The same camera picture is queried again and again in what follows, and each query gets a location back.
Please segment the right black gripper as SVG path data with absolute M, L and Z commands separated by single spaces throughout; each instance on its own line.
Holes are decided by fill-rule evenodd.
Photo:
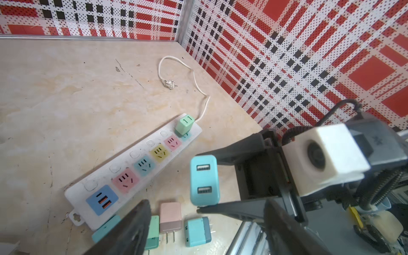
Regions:
M 265 226 L 268 199 L 276 202 L 298 223 L 308 222 L 289 165 L 273 129 L 263 129 L 227 147 L 198 154 L 212 155 L 219 165 L 235 165 L 242 201 L 198 207 L 199 214 L 220 214 Z

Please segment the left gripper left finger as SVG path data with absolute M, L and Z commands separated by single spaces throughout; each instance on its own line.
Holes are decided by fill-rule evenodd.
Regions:
M 149 233 L 151 207 L 147 199 L 138 203 L 86 255 L 142 255 Z

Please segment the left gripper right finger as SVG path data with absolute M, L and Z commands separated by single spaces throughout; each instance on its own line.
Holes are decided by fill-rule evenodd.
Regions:
M 272 255 L 330 254 L 275 200 L 266 200 L 263 218 L 266 239 Z

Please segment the long white power strip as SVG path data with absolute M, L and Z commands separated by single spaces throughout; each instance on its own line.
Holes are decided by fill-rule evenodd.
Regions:
M 72 223 L 100 229 L 160 174 L 203 131 L 194 123 L 187 134 L 177 134 L 176 126 L 185 116 L 172 119 L 70 186 L 64 195 L 73 207 Z

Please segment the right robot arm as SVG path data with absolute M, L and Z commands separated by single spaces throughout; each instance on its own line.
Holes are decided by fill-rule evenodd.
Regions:
M 197 212 L 259 224 L 268 199 L 302 225 L 322 199 L 372 211 L 408 171 L 407 140 L 354 99 L 338 102 L 313 126 L 282 137 L 263 129 L 210 155 L 235 168 L 240 200 Z

